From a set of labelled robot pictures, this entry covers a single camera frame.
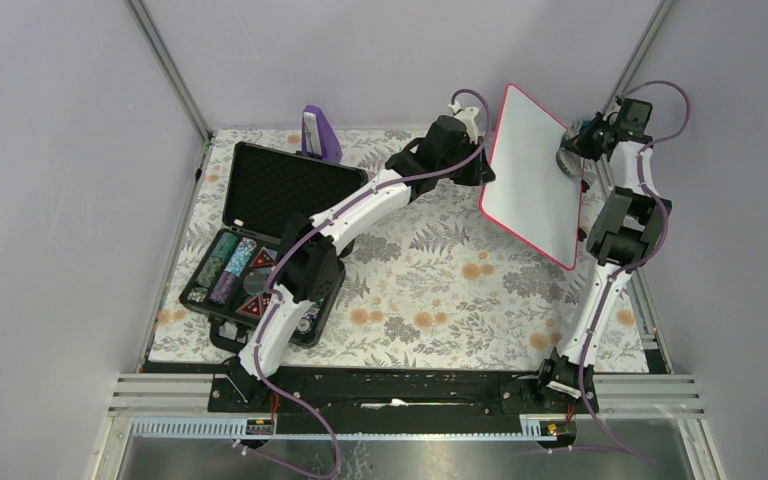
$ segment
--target white board surface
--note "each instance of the white board surface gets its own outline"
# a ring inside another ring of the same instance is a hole
[[[566,127],[514,84],[505,89],[490,166],[496,181],[479,208],[493,223],[566,270],[575,268],[581,181],[566,176],[555,153]]]

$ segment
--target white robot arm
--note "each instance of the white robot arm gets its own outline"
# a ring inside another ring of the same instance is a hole
[[[425,139],[412,142],[406,150],[391,157],[387,169],[376,175],[369,184],[333,208],[310,219],[301,219],[303,228],[285,238],[285,241],[295,243],[305,232],[314,229],[317,233],[313,238],[318,239],[316,248],[324,245],[323,248],[331,252],[331,256],[326,255],[325,260],[320,260],[321,265],[312,261],[316,258],[315,252],[322,249],[316,250],[312,242],[308,242],[314,253],[291,257],[291,263],[300,263],[296,272],[306,271],[310,274],[327,271],[330,268],[329,259],[333,258],[336,262],[336,252],[342,251],[357,235],[384,215],[408,205],[419,195],[433,189],[437,181],[437,178],[429,178],[405,184],[399,182],[402,178],[439,170],[441,166],[454,164],[475,151],[478,141],[474,125],[476,110],[460,109],[456,104],[452,105],[452,109],[454,116],[438,118]],[[640,188],[641,179],[651,187],[649,160],[652,150],[642,150],[649,141],[649,137],[643,135],[643,129],[650,110],[651,105],[645,102],[623,100],[618,112],[604,116],[598,114],[561,146],[562,150],[583,158],[601,159],[609,156],[617,187],[611,192],[588,236],[587,251],[594,257],[594,263],[588,273],[571,328],[565,333],[562,343],[553,350],[551,357],[544,361],[539,372],[538,384],[546,394],[538,402],[547,408],[567,405],[570,397],[573,400],[580,397],[575,372],[583,363],[587,372],[586,382],[589,383],[601,336],[608,324],[603,319],[593,321],[598,304],[605,295],[601,316],[611,312],[623,286],[631,279],[631,272],[617,273],[618,269],[642,258],[654,247],[660,235],[663,219],[651,198],[644,195]],[[415,154],[409,151],[414,146],[417,147]],[[486,158],[482,156],[475,165],[469,164],[459,169],[450,178],[459,184],[477,185],[491,181],[493,174],[486,164]],[[300,287],[305,283],[300,278],[304,278],[301,273],[278,276],[275,285],[278,294],[273,295],[264,315],[268,321],[261,321],[252,340],[238,355],[242,367],[255,378],[269,377],[278,370],[293,331],[312,304],[313,300],[306,297],[307,292],[320,290]],[[327,281],[319,278],[314,283],[327,286]],[[592,334],[589,351],[582,355],[588,333]]]
[[[320,230],[325,237],[331,238],[331,243],[337,252],[344,248],[359,234],[363,233],[370,225],[388,213],[407,205],[411,200],[411,188],[404,183],[395,183],[386,187],[381,184],[402,178],[393,170],[383,170],[375,176],[367,185],[350,195],[333,208],[311,217],[314,225],[327,225]],[[372,189],[374,193],[361,201],[357,198],[366,191]],[[348,206],[339,218],[331,222],[334,214]],[[281,356],[287,347],[290,337],[299,324],[304,313],[313,305],[310,300],[293,301],[293,294],[282,284],[276,285],[280,292],[272,298],[280,298],[273,301],[267,308],[264,318],[270,321],[260,322],[252,335],[252,339],[262,335],[259,345],[259,360],[261,371],[265,376],[270,376],[278,370],[281,364]],[[256,342],[250,341],[239,353],[240,364],[249,374],[260,377],[255,368],[254,355]]]

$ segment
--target purple object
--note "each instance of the purple object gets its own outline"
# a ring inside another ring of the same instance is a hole
[[[322,109],[308,105],[302,112],[302,155],[329,163],[343,159],[343,149]]]
[[[219,281],[216,282],[216,286],[213,287],[213,292],[210,294],[210,301],[219,305],[228,303],[228,298],[231,296],[231,288],[236,281],[237,276],[233,273],[222,272]]]

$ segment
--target red triangle sign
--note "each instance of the red triangle sign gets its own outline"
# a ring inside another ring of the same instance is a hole
[[[263,268],[275,266],[275,254],[269,253],[265,248],[261,248],[260,252],[254,257],[251,268]]]
[[[237,309],[237,313],[260,318],[263,315],[263,299],[260,296],[251,297],[242,307]]]

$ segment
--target purple block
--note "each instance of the purple block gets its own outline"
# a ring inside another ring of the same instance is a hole
[[[307,135],[305,135],[304,121],[302,121],[302,155],[339,164],[343,159],[343,149],[340,148],[340,141],[337,140],[337,135],[334,134],[334,129],[331,128],[331,124],[328,123],[328,119],[325,118],[322,109],[314,105],[308,105],[305,107],[302,115],[305,113],[316,115],[316,128],[319,130],[319,145],[322,148],[322,154],[315,155],[313,152],[308,152]]]

